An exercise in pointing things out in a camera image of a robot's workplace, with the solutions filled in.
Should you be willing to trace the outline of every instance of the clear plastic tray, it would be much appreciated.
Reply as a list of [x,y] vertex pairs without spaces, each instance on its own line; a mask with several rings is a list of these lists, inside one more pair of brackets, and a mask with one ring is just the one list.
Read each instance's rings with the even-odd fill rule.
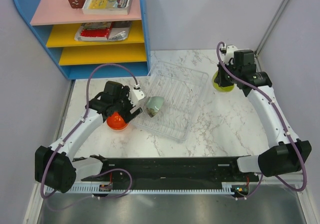
[[143,113],[132,123],[158,135],[185,141],[208,78],[207,73],[167,62],[153,64],[149,76],[140,83],[146,93],[144,104],[153,96],[163,97],[164,103],[152,118],[143,107]]

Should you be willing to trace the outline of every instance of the gray wall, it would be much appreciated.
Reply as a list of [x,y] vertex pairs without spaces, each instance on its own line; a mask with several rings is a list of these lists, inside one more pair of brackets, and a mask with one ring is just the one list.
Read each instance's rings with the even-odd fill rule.
[[291,0],[260,59],[290,125],[312,153],[308,184],[320,209],[320,0]]
[[146,0],[152,50],[255,49],[281,0]]
[[35,182],[35,150],[53,141],[69,82],[13,0],[0,7],[0,223],[20,224]]

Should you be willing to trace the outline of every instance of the marble surface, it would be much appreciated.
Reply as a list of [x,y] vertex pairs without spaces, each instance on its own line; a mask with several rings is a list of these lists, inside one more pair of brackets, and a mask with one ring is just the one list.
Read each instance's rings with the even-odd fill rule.
[[[151,63],[166,61],[209,74],[204,99],[195,113],[194,123],[185,142],[129,125],[115,132],[106,124],[98,127],[81,146],[76,157],[210,157],[257,155],[268,149],[267,137],[259,117],[243,93],[235,88],[230,93],[216,91],[211,83],[217,71],[215,50],[153,51]],[[132,78],[108,79],[133,84]],[[104,89],[106,79],[94,79],[89,88],[92,98]],[[86,80],[77,80],[72,93],[63,132],[84,111]]]

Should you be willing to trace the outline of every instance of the yellow shelf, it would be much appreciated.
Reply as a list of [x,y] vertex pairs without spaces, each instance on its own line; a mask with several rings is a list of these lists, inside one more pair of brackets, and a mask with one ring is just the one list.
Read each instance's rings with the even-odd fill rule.
[[143,62],[144,43],[65,47],[59,65]]
[[50,37],[46,43],[48,48],[88,46],[88,45],[110,45],[126,43],[144,43],[144,33],[141,20],[132,22],[129,36],[126,40],[115,42],[83,42],[75,41],[75,34],[81,23],[55,24],[52,28]]

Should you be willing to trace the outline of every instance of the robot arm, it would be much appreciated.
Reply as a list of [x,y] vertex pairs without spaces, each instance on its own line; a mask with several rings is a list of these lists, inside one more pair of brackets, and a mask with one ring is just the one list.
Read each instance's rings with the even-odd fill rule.
[[[225,45],[220,51],[225,55],[223,62],[227,64],[226,68],[234,76],[255,87],[259,87],[261,91],[272,99],[272,103],[276,105],[282,115],[285,125],[290,132],[290,136],[294,140],[294,143],[298,147],[302,159],[305,162],[311,152],[311,145],[309,141],[301,141],[298,135],[290,127],[278,105],[268,75],[265,72],[256,71],[257,67],[255,64],[254,52],[252,50],[238,50],[234,45]],[[270,149],[257,156],[238,158],[237,164],[239,170],[243,173],[262,173],[266,177],[299,171],[301,165],[297,154],[271,103],[260,92],[252,90],[241,82],[232,79],[220,64],[218,65],[218,73],[214,82],[222,89],[236,84],[254,106],[267,135]]]
[[61,138],[48,148],[41,146],[37,149],[35,153],[35,180],[42,181],[44,170],[54,150],[80,122],[82,122],[81,125],[68,137],[55,155],[46,175],[45,184],[65,193],[75,181],[99,174],[103,166],[100,160],[90,157],[73,162],[75,154],[89,135],[114,112],[118,112],[126,123],[140,114],[142,112],[141,108],[134,112],[132,110],[144,97],[145,94],[139,88],[130,90],[128,86],[108,81],[105,84],[104,91],[89,102],[89,110],[85,119],[83,118],[85,113],[83,113]]

